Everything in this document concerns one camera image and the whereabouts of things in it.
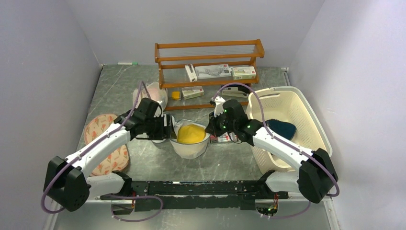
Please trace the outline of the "coloured marker pack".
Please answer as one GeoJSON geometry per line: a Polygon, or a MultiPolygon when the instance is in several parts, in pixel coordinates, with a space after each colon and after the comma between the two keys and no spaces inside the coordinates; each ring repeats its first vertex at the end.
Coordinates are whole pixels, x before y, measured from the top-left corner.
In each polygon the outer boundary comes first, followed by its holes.
{"type": "Polygon", "coordinates": [[[210,135],[209,139],[210,143],[226,143],[230,141],[235,143],[239,142],[238,137],[234,133],[224,133],[223,135],[218,137],[210,135]]]}

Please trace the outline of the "black base frame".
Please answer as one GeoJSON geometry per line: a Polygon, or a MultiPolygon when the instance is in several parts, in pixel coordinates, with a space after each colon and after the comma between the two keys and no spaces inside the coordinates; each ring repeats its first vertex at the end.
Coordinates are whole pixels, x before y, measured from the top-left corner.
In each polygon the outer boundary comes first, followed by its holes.
{"type": "Polygon", "coordinates": [[[254,210],[256,201],[287,199],[287,192],[273,192],[260,180],[245,181],[132,181],[117,196],[136,196],[135,211],[195,208],[254,210]]]}

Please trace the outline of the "pink mesh laundry bag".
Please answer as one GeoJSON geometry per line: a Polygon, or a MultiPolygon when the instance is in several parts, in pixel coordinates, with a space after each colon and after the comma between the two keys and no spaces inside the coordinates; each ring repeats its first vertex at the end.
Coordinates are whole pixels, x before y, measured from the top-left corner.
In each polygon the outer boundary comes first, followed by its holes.
{"type": "MultiPolygon", "coordinates": [[[[166,89],[160,89],[159,83],[154,82],[154,83],[147,85],[147,90],[150,95],[150,98],[152,100],[158,102],[160,104],[160,106],[162,107],[162,109],[165,110],[165,108],[168,104],[168,93],[167,93],[166,89]]],[[[147,97],[146,90],[143,86],[141,87],[141,92],[140,92],[138,98],[136,97],[137,94],[138,94],[138,89],[135,89],[133,91],[132,104],[135,103],[136,99],[138,99],[137,104],[139,104],[142,98],[147,97]]]]}

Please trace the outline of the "blue white stapler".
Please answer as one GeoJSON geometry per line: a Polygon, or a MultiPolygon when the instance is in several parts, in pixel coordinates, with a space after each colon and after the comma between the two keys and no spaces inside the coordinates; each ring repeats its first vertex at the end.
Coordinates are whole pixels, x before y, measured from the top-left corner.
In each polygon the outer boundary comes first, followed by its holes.
{"type": "Polygon", "coordinates": [[[222,90],[223,96],[231,96],[238,98],[247,98],[250,93],[251,91],[245,86],[235,84],[227,86],[222,90]]]}

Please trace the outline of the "flat white patterned box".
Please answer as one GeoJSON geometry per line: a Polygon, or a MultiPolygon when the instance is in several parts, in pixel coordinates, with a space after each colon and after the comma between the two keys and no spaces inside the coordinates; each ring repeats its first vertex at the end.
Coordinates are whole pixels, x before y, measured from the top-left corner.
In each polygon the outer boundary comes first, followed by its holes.
{"type": "Polygon", "coordinates": [[[199,80],[212,78],[231,77],[232,73],[228,64],[197,66],[194,68],[199,80]]]}

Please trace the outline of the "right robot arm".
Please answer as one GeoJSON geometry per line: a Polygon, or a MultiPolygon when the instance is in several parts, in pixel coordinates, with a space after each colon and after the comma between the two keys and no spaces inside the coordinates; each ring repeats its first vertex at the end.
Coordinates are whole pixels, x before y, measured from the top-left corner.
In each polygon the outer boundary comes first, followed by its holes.
{"type": "Polygon", "coordinates": [[[264,121],[249,119],[236,100],[217,96],[210,104],[214,111],[209,114],[207,133],[235,133],[240,141],[274,154],[293,168],[292,172],[270,173],[258,186],[263,198],[271,198],[276,192],[293,192],[319,203],[325,196],[340,194],[336,170],[324,149],[302,147],[272,131],[264,121]]]}

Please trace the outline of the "green white box on shelf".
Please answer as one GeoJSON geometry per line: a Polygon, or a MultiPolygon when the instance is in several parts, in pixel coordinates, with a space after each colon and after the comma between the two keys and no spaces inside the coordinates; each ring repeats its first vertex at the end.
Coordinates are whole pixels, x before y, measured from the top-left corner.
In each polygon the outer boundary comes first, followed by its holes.
{"type": "Polygon", "coordinates": [[[255,68],[253,66],[232,67],[231,73],[232,73],[232,77],[235,81],[254,79],[257,75],[255,68]]]}

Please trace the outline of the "round white mesh laundry bag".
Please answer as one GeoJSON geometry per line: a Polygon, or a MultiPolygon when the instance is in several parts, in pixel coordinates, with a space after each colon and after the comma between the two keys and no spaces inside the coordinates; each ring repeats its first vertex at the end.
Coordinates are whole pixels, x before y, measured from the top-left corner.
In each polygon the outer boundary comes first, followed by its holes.
{"type": "MultiPolygon", "coordinates": [[[[196,122],[193,122],[191,120],[185,120],[181,119],[179,121],[176,120],[176,125],[174,126],[174,130],[176,132],[176,135],[178,134],[178,130],[180,129],[181,126],[189,125],[189,124],[195,124],[198,126],[203,127],[204,129],[206,126],[198,124],[196,122]]],[[[163,139],[163,140],[153,140],[152,142],[155,144],[160,144],[163,143],[164,141],[168,140],[170,144],[172,145],[174,151],[182,158],[184,159],[195,159],[205,153],[205,151],[208,148],[209,144],[209,134],[206,133],[206,137],[203,141],[195,143],[195,144],[182,144],[179,143],[176,139],[163,139]]]]}

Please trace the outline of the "green white marker pen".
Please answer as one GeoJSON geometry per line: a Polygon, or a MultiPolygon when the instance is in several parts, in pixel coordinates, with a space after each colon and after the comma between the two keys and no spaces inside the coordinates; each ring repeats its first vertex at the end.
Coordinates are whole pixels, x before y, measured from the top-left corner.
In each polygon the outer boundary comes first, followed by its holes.
{"type": "Polygon", "coordinates": [[[118,65],[138,65],[138,62],[118,62],[118,65]]]}

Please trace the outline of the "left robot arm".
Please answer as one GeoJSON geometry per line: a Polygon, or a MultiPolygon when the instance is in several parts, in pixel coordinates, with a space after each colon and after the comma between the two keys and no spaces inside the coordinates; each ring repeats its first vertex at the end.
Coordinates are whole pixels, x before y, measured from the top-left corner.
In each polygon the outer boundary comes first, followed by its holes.
{"type": "Polygon", "coordinates": [[[133,139],[166,140],[176,136],[174,117],[161,113],[158,102],[143,98],[136,108],[121,114],[88,145],[61,158],[54,157],[47,166],[41,208],[47,213],[45,198],[49,197],[63,210],[75,211],[88,199],[97,196],[118,196],[127,199],[133,194],[132,179],[114,170],[107,175],[91,176],[91,173],[111,153],[133,139]]]}

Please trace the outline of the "dark blue garment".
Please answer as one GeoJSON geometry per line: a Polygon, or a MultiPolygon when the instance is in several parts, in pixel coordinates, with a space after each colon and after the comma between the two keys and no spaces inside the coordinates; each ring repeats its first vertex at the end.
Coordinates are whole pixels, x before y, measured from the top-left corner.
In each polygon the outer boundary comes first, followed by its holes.
{"type": "Polygon", "coordinates": [[[266,125],[276,134],[282,136],[287,140],[292,140],[296,134],[297,128],[289,122],[283,122],[277,119],[270,119],[266,121],[266,125]]]}

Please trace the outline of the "yellow small block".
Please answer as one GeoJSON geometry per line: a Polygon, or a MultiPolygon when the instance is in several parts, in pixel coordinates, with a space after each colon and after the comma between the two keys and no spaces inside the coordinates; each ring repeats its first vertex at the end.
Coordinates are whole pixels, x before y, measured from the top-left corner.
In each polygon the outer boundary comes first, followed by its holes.
{"type": "Polygon", "coordinates": [[[174,91],[171,93],[171,98],[173,100],[180,100],[181,99],[181,92],[180,91],[174,91]]]}

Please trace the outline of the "orange wooden shelf rack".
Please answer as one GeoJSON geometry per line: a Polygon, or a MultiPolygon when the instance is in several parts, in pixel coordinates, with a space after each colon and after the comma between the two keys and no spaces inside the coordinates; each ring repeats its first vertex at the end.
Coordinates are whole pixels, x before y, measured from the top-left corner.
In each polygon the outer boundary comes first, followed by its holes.
{"type": "Polygon", "coordinates": [[[240,98],[237,83],[259,82],[256,60],[265,56],[260,39],[217,42],[156,43],[159,87],[167,92],[167,111],[209,108],[210,97],[229,85],[240,98]]]}

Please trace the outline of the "floral pink oval pad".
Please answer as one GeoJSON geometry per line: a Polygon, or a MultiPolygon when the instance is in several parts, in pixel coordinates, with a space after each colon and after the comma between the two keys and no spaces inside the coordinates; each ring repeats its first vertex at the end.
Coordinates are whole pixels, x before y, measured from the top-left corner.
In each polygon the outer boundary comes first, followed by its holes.
{"type": "MultiPolygon", "coordinates": [[[[101,114],[93,118],[84,129],[84,142],[85,145],[92,144],[95,140],[99,140],[107,133],[116,129],[118,126],[114,126],[111,129],[109,126],[114,123],[114,120],[118,116],[115,114],[101,114]]],[[[86,155],[86,159],[90,160],[95,156],[93,154],[96,150],[111,150],[112,152],[107,155],[105,152],[96,155],[96,158],[101,160],[95,165],[95,168],[90,172],[90,176],[103,176],[112,173],[113,171],[124,171],[130,162],[129,151],[126,145],[121,145],[112,149],[107,147],[109,140],[112,140],[112,136],[105,138],[102,143],[92,148],[91,153],[86,155]]]]}

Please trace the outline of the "cream plastic laundry basket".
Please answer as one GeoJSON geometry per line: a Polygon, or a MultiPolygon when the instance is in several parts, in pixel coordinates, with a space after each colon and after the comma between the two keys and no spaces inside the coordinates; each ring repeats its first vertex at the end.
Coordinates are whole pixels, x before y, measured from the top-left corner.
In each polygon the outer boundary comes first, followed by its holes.
{"type": "Polygon", "coordinates": [[[248,96],[246,114],[250,119],[262,121],[260,104],[265,120],[276,119],[296,127],[292,142],[312,150],[322,148],[332,156],[331,144],[302,92],[292,86],[273,87],[256,91],[248,96]]]}

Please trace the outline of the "small white box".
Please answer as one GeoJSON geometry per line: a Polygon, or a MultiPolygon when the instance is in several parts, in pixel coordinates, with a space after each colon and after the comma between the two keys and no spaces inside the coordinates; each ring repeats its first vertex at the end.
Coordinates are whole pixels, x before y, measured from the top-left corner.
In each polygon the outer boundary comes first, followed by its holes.
{"type": "Polygon", "coordinates": [[[200,97],[204,95],[202,86],[184,87],[181,89],[184,100],[200,97]]]}

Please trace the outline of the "yellow bra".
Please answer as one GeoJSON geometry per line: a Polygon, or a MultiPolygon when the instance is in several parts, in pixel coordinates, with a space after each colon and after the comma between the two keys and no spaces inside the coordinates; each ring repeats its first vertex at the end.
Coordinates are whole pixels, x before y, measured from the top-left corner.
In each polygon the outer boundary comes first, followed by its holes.
{"type": "Polygon", "coordinates": [[[205,139],[206,132],[203,127],[189,124],[181,126],[178,130],[177,141],[182,144],[195,144],[205,139]]]}

